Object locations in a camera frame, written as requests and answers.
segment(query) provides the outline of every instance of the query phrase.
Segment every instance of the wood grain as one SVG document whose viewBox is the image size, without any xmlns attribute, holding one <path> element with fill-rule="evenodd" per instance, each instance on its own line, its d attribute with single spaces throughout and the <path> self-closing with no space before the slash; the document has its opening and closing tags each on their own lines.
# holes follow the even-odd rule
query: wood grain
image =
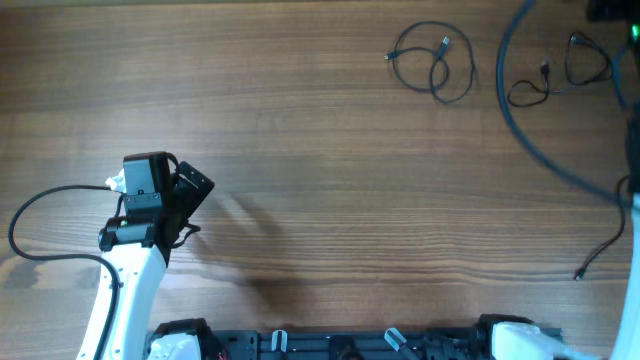
<svg viewBox="0 0 640 360">
<path fill-rule="evenodd" d="M 562 327 L 608 354 L 622 310 L 630 234 L 617 211 L 535 164 L 495 96 L 495 58 L 516 4 L 330 2 L 49 8 L 0 12 L 0 224 L 46 188 L 101 184 L 125 155 L 171 151 L 217 187 L 203 227 L 172 253 L 150 327 L 204 316 L 215 329 L 469 325 L 482 313 Z M 413 22 L 448 21 L 478 66 L 454 106 L 413 93 L 383 60 Z M 582 2 L 541 2 L 514 37 L 507 82 L 562 86 L 576 29 L 613 52 L 619 24 Z M 424 29 L 407 45 L 436 46 Z M 452 39 L 450 96 L 469 65 Z M 403 59 L 424 81 L 430 59 Z M 589 56 L 576 71 L 597 66 Z M 632 67 L 627 67 L 634 78 Z M 626 172 L 624 116 L 610 84 L 515 109 L 541 148 L 603 186 Z M 98 253 L 113 194 L 43 199 L 20 221 L 32 253 Z M 68 359 L 80 347 L 98 268 L 41 264 L 0 245 L 1 358 Z"/>
</svg>

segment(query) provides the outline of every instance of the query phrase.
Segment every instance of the wooden tabletop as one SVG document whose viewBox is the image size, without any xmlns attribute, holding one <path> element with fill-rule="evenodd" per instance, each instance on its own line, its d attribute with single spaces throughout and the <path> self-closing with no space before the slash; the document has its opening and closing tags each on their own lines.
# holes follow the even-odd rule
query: wooden tabletop
<svg viewBox="0 0 640 360">
<path fill-rule="evenodd" d="M 48 8 L 0 12 L 0 227 L 29 197 L 100 185 L 125 155 L 166 150 L 216 182 L 193 215 L 201 233 L 171 254 L 150 328 L 205 317 L 214 329 L 419 329 L 482 313 L 561 327 L 607 355 L 631 237 L 572 280 L 615 233 L 615 207 L 566 185 L 513 140 L 495 94 L 512 0 L 307 2 Z M 409 25 L 450 22 L 473 44 L 477 77 L 453 106 L 406 89 L 383 55 Z M 621 24 L 586 23 L 583 1 L 542 1 L 514 36 L 507 83 L 566 85 L 568 36 L 610 52 Z M 469 60 L 451 36 L 451 80 Z M 585 52 L 576 76 L 599 59 Z M 425 83 L 431 59 L 407 55 Z M 635 78 L 627 67 L 628 78 Z M 602 186 L 627 171 L 611 84 L 551 96 L 514 115 L 544 151 Z M 99 254 L 117 196 L 53 195 L 21 218 L 34 254 Z M 76 356 L 99 267 L 35 263 L 0 245 L 3 359 Z"/>
</svg>

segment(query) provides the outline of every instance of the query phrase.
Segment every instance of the wooden table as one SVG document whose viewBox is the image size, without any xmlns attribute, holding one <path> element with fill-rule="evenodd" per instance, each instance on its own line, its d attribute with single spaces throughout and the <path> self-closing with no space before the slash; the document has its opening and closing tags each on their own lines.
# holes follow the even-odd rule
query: wooden table
<svg viewBox="0 0 640 360">
<path fill-rule="evenodd" d="M 582 1 L 542 2 L 516 34 L 507 82 L 565 84 L 578 28 L 613 52 L 621 24 L 587 24 Z M 102 184 L 125 155 L 170 151 L 217 184 L 203 231 L 171 255 L 150 328 L 205 317 L 214 329 L 404 329 L 482 313 L 562 327 L 608 354 L 631 257 L 627 232 L 581 282 L 573 271 L 617 210 L 548 173 L 504 125 L 495 60 L 511 0 L 49 8 L 0 12 L 0 223 L 58 185 Z M 420 20 L 470 37 L 477 82 L 453 106 L 404 88 L 383 59 Z M 424 29 L 407 45 L 434 47 Z M 430 59 L 407 55 L 407 78 Z M 469 63 L 447 54 L 450 96 Z M 575 71 L 597 59 L 576 59 Z M 635 78 L 628 67 L 628 78 Z M 515 116 L 546 152 L 603 186 L 626 170 L 610 84 Z M 98 254 L 117 196 L 74 192 L 20 220 L 34 254 Z M 0 355 L 76 356 L 99 268 L 34 263 L 0 245 Z"/>
</svg>

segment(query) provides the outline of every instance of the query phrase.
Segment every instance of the green led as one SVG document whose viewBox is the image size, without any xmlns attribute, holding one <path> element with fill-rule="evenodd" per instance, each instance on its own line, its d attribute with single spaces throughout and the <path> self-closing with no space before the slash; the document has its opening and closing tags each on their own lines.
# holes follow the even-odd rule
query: green led
<svg viewBox="0 0 640 360">
<path fill-rule="evenodd" d="M 638 25 L 631 26 L 631 36 L 633 37 L 633 41 L 638 40 L 638 36 L 640 36 L 640 26 Z"/>
</svg>

